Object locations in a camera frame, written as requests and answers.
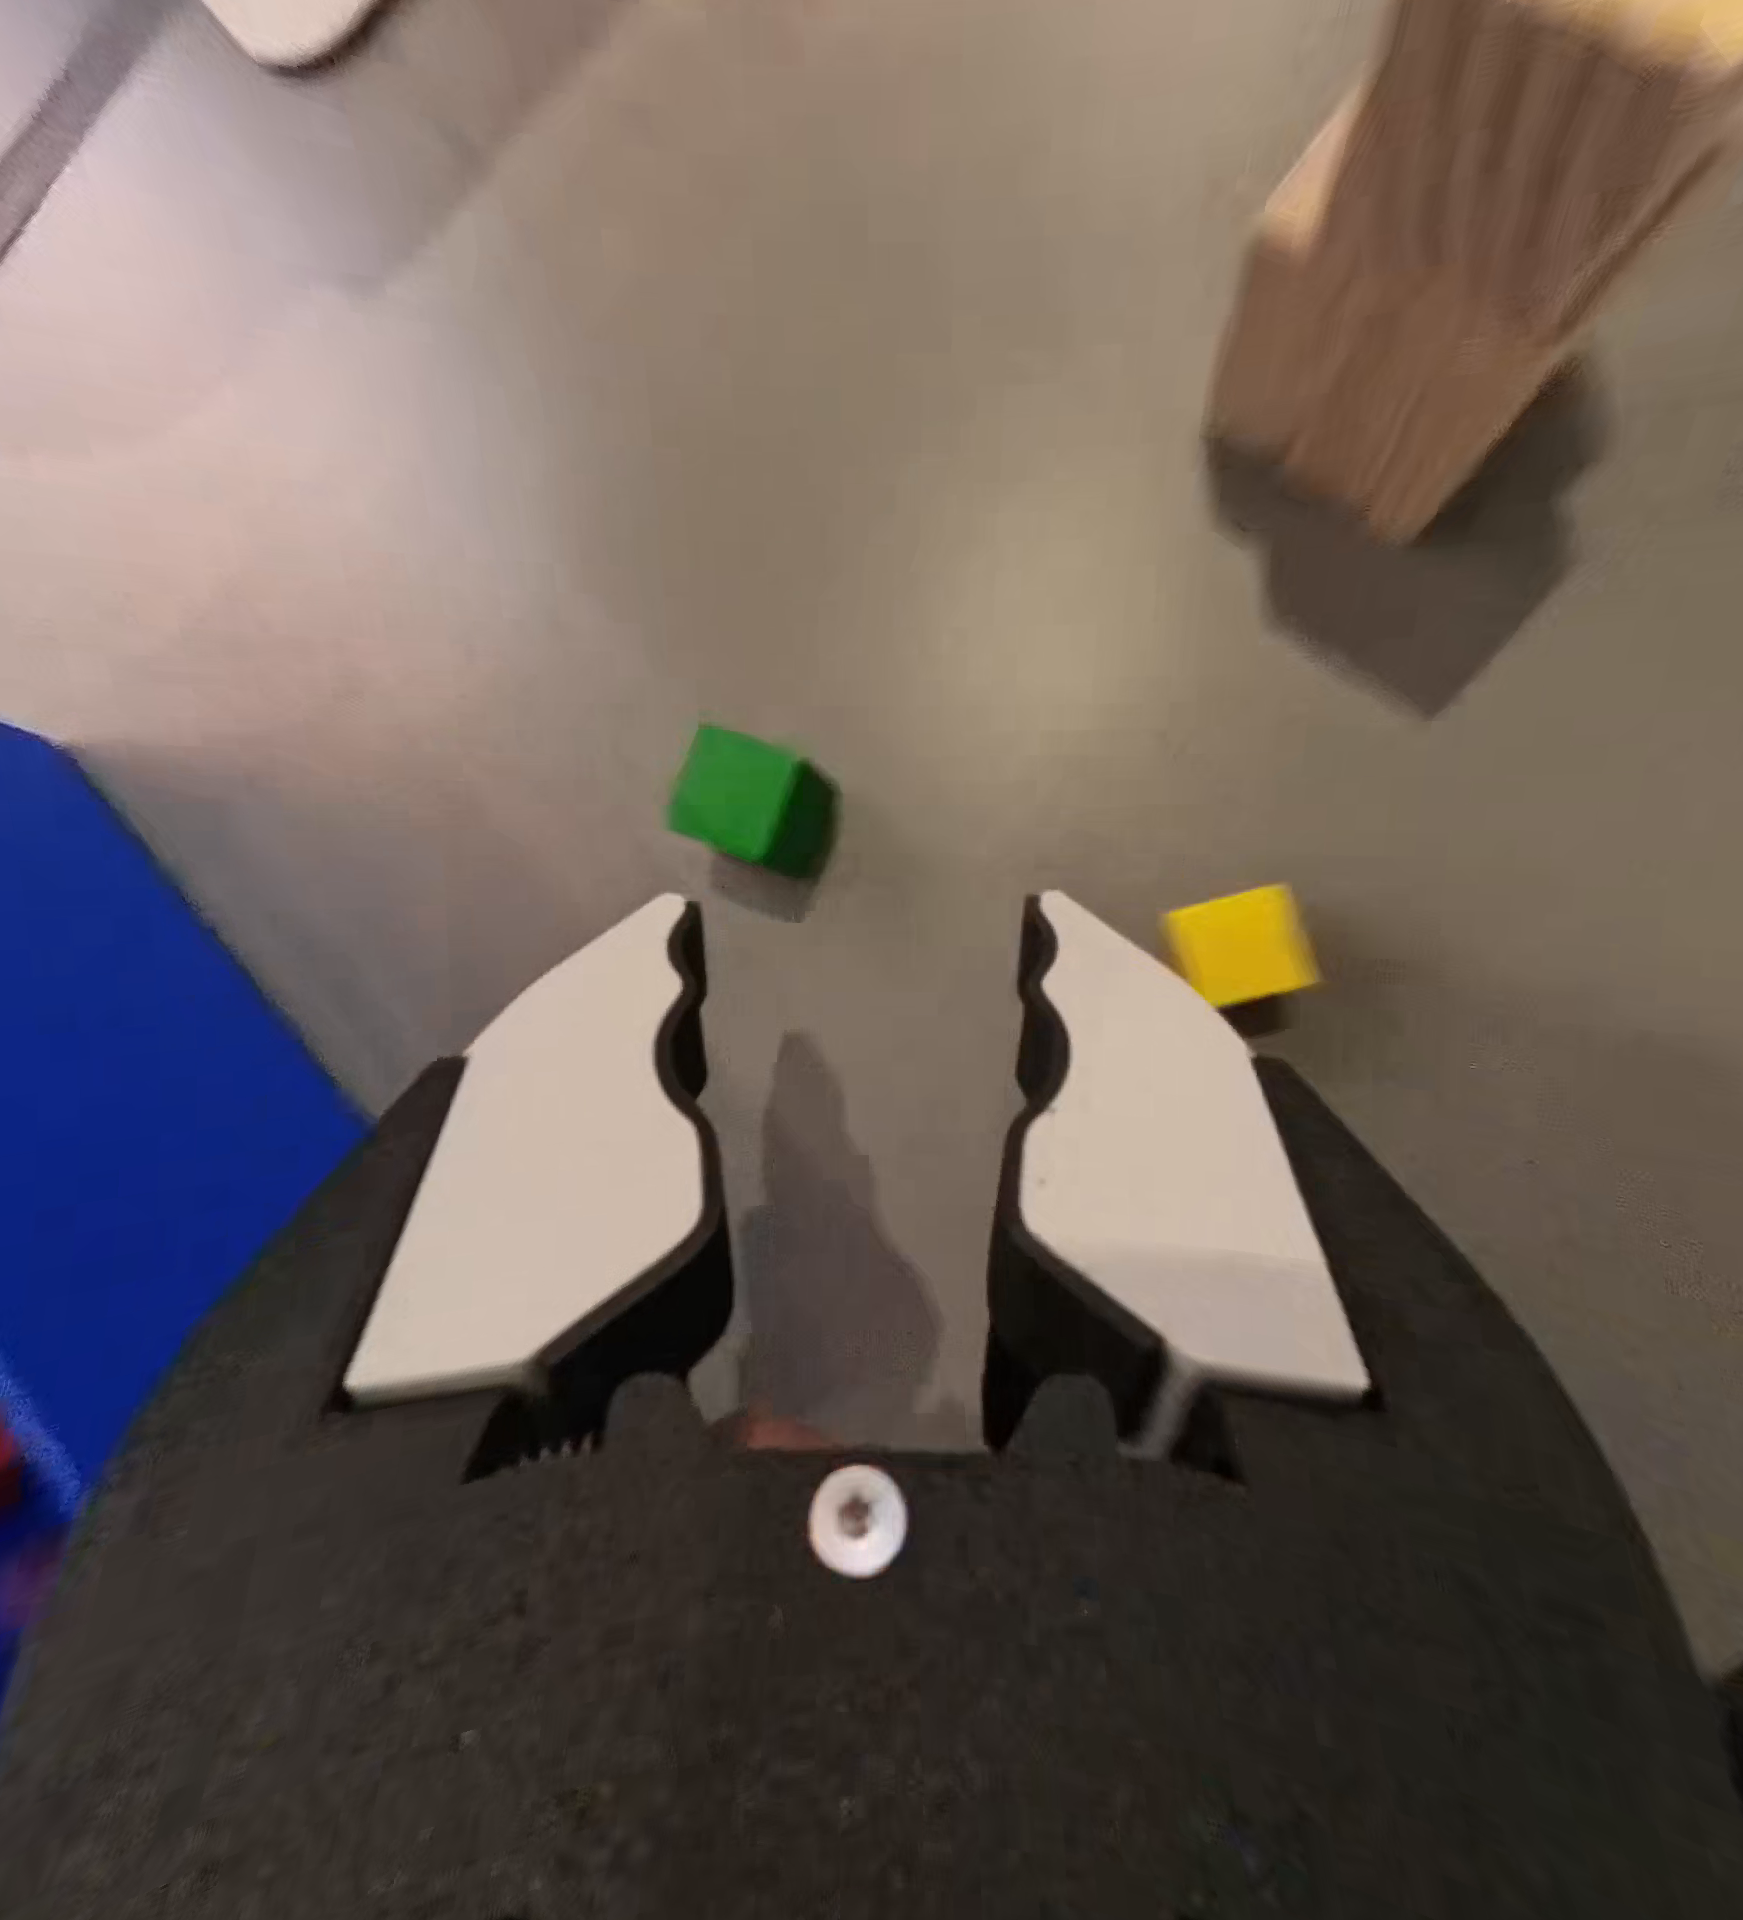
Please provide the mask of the green wooden cube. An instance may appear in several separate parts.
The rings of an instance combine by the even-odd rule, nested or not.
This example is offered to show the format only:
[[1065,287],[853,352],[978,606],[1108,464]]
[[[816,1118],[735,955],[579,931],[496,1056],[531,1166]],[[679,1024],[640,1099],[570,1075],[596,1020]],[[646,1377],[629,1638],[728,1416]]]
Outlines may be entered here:
[[667,830],[742,866],[814,880],[835,839],[835,784],[807,755],[703,720],[672,780]]

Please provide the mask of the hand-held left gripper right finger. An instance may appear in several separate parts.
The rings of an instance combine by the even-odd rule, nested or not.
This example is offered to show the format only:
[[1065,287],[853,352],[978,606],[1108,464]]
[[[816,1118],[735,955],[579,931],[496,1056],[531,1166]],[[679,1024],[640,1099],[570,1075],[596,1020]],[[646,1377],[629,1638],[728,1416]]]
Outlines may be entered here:
[[987,1237],[987,1448],[1048,1379],[1181,1454],[1213,1390],[1326,1408],[1372,1375],[1254,1048],[1063,891],[1025,901],[1019,1113]]

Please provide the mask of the white metal document stand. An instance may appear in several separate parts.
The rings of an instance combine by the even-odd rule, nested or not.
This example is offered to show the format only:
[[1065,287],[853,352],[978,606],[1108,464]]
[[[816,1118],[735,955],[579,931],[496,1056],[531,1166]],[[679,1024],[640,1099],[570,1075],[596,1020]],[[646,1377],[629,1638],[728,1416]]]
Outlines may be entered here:
[[306,72],[348,52],[386,2],[200,2],[249,60],[274,72]]

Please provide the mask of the medium plain wooden cube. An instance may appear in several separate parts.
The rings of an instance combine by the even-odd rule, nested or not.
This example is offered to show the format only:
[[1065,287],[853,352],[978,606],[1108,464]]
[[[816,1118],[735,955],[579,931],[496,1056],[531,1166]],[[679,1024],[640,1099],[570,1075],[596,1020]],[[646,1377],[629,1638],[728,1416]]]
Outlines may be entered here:
[[1743,2],[1395,3],[1326,231],[1566,333],[1738,156]]

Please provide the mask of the yellow wooden cube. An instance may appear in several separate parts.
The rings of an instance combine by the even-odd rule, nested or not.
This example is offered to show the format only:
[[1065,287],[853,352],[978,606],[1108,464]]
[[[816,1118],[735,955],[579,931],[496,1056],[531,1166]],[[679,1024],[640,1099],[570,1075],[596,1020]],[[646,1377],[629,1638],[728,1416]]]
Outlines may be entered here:
[[1321,984],[1300,901],[1286,883],[1172,908],[1160,915],[1160,933],[1178,975],[1220,1013]]

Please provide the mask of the large blue plastic bin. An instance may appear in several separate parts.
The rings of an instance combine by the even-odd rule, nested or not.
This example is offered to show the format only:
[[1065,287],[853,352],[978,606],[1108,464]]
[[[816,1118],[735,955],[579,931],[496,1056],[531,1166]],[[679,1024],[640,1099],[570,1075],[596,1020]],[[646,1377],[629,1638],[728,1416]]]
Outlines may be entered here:
[[[368,1132],[89,774],[0,720],[0,1571]],[[15,1661],[0,1627],[0,1697]]]

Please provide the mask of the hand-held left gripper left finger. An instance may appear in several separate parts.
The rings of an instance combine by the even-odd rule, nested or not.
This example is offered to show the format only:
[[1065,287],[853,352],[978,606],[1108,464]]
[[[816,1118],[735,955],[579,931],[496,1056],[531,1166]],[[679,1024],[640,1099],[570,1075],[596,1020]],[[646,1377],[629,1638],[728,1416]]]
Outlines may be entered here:
[[635,1372],[690,1374],[731,1313],[703,914],[654,895],[465,1048],[344,1375],[362,1408],[525,1386],[692,1268],[711,1326]]

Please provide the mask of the large plain wooden cube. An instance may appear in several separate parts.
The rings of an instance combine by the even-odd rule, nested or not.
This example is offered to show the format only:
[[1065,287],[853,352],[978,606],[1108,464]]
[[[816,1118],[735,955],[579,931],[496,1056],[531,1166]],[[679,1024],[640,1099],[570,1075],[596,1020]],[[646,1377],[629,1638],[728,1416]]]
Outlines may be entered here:
[[1589,324],[1528,331],[1473,306],[1446,275],[1341,263],[1328,233],[1356,117],[1349,99],[1257,216],[1205,435],[1400,545],[1577,369]]

